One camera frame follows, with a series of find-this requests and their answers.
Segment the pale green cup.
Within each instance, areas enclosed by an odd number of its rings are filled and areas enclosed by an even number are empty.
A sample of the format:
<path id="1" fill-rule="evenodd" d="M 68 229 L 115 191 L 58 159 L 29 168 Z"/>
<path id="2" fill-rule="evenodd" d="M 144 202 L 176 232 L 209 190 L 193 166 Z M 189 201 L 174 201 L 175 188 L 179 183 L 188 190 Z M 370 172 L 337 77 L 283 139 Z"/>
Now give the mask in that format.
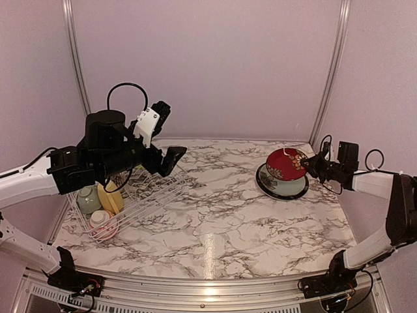
<path id="1" fill-rule="evenodd" d="M 81 213 L 90 215 L 101 209 L 101 203 L 98 197 L 98 189 L 96 186 L 85 186 L 78 191 L 76 198 Z"/>

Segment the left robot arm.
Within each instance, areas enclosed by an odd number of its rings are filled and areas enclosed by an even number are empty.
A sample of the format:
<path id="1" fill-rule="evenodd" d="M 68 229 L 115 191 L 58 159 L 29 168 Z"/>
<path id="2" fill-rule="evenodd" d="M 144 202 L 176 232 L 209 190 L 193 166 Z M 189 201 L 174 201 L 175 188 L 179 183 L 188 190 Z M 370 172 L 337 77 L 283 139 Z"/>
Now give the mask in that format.
<path id="1" fill-rule="evenodd" d="M 185 147 L 168 147 L 163 153 L 151 143 L 168 115 L 145 109 L 126 127 L 120 111 L 89 114 L 85 135 L 76 146 L 48 148 L 27 165 L 1 174 L 1 207 L 65 195 L 95 183 L 106 185 L 111 176 L 136 166 L 168 176 L 186 152 Z"/>

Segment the yellow mug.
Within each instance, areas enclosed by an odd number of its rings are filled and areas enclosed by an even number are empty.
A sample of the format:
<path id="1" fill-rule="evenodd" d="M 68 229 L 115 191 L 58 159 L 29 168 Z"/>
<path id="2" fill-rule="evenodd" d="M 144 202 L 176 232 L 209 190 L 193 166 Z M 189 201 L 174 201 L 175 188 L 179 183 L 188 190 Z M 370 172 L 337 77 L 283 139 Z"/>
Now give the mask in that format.
<path id="1" fill-rule="evenodd" d="M 110 211 L 114 215 L 119 214 L 124 207 L 124 200 L 117 185 L 110 181 L 106 187 L 98 183 L 98 198 L 104 210 Z"/>

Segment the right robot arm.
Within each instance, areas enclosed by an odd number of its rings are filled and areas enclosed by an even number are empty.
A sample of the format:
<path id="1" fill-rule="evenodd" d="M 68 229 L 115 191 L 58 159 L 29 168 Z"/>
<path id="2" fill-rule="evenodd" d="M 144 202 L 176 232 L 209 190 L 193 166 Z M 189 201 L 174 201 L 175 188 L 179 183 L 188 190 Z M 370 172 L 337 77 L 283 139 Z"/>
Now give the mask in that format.
<path id="1" fill-rule="evenodd" d="M 338 252 L 323 275 L 323 287 L 336 292 L 365 266 L 379 263 L 396 249 L 416 242 L 416 177 L 366 166 L 359 170 L 359 146 L 340 142 L 337 159 L 330 156 L 331 143 L 301 161 L 320 183 L 339 183 L 342 208 L 359 242 Z"/>

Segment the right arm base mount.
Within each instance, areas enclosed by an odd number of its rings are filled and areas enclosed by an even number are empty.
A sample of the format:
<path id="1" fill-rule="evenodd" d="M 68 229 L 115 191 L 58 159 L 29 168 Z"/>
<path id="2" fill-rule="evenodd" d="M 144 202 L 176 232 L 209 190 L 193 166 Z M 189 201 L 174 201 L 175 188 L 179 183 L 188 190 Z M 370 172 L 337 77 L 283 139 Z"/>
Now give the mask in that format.
<path id="1" fill-rule="evenodd" d="M 297 287 L 304 294 L 305 299 L 353 290 L 357 286 L 357 272 L 358 269 L 345 267 L 343 252 L 338 252 L 324 274 L 301 278 Z"/>

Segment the light green flower plate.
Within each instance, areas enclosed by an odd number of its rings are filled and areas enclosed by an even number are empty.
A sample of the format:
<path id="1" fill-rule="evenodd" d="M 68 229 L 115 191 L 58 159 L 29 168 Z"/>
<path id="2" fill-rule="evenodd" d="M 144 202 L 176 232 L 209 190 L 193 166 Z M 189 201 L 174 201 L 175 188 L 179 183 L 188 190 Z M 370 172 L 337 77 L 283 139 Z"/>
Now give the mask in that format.
<path id="1" fill-rule="evenodd" d="M 257 170 L 257 178 L 267 191 L 280 196 L 295 196 L 302 192 L 307 185 L 306 176 L 294 181 L 282 181 L 271 176 L 266 168 L 266 164 L 263 164 Z"/>

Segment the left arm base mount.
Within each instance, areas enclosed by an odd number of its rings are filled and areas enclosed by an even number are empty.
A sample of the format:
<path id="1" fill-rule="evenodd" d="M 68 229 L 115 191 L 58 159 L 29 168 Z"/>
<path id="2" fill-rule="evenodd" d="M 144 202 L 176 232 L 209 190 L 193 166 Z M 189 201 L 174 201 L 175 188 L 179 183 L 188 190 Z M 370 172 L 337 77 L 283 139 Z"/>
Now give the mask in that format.
<path id="1" fill-rule="evenodd" d="M 104 286 L 104 277 L 90 273 L 79 272 L 73 265 L 63 265 L 54 273 L 42 271 L 48 278 L 50 286 L 70 291 L 69 301 L 81 296 L 89 296 L 91 305 L 84 310 L 82 307 L 75 310 L 68 305 L 59 304 L 61 312 L 92 312 L 96 306 L 95 299 L 100 296 Z"/>

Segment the black rimmed beige plate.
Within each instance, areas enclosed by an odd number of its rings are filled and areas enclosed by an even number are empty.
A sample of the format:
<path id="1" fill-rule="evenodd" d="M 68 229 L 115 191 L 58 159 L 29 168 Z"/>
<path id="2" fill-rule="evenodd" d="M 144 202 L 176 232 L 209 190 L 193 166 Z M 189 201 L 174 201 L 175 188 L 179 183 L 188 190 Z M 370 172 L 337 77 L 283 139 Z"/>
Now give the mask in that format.
<path id="1" fill-rule="evenodd" d="M 304 196 L 309 189 L 309 181 L 306 176 L 294 181 L 282 181 L 268 173 L 266 164 L 258 167 L 255 180 L 259 189 L 275 200 L 296 200 Z"/>

